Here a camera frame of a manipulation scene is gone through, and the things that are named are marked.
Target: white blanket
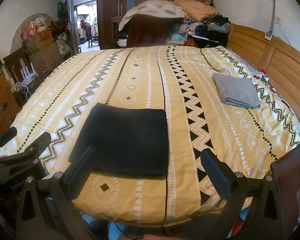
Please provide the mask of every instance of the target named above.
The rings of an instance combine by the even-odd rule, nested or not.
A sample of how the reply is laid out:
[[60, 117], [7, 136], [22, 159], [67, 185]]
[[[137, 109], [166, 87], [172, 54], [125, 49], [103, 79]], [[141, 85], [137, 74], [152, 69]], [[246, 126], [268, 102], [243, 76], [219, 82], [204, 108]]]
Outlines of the white blanket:
[[130, 9], [119, 24], [119, 31], [130, 21], [135, 14], [147, 14], [160, 18], [184, 18], [186, 13], [180, 6], [168, 0], [148, 0]]

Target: patterned duvet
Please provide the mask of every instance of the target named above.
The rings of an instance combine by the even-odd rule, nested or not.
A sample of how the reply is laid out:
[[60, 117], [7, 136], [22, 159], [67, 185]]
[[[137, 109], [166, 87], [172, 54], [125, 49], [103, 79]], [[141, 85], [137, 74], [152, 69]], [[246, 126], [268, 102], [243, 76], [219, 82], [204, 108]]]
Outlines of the patterned duvet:
[[[211, 76], [252, 78], [260, 109], [220, 102]], [[47, 131], [52, 142], [40, 159], [52, 176], [64, 171], [90, 110], [97, 102], [122, 108], [164, 109], [169, 132], [165, 179], [90, 175], [73, 204], [82, 212], [120, 223], [156, 227], [219, 212], [220, 200], [200, 163], [211, 149], [233, 171], [262, 178], [271, 162], [300, 142], [289, 108], [223, 47], [148, 47], [79, 54], [58, 67], [12, 124], [18, 135], [1, 154], [22, 152]]]

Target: black folded towel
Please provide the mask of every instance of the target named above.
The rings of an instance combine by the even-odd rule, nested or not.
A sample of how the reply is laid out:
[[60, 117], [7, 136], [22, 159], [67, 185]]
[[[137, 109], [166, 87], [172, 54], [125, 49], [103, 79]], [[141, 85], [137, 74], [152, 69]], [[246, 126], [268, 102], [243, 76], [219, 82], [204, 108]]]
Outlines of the black folded towel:
[[87, 147], [98, 154], [97, 171], [153, 176], [168, 174], [169, 140], [162, 109], [124, 109], [97, 103], [69, 156], [76, 160]]

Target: metal screw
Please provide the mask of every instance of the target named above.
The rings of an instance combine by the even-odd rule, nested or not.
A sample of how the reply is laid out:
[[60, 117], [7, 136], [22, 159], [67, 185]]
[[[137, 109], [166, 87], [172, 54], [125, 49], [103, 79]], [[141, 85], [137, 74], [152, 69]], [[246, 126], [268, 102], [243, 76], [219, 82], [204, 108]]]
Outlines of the metal screw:
[[28, 178], [26, 179], [26, 182], [27, 182], [27, 183], [30, 183], [32, 180], [33, 180], [32, 177], [28, 177]]
[[270, 175], [266, 175], [266, 180], [267, 181], [272, 181], [272, 177]]
[[241, 171], [236, 171], [234, 174], [237, 178], [243, 178], [243, 173]]
[[56, 174], [54, 174], [54, 177], [55, 177], [56, 179], [59, 179], [59, 178], [62, 177], [62, 175], [63, 175], [63, 172], [58, 171]]

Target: doorway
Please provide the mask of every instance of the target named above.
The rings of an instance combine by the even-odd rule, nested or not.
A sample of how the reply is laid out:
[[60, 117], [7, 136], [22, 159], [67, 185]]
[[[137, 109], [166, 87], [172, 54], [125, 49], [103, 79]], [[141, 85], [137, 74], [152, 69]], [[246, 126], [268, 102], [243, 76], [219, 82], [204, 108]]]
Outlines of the doorway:
[[68, 8], [75, 54], [100, 50], [97, 0], [68, 0]]

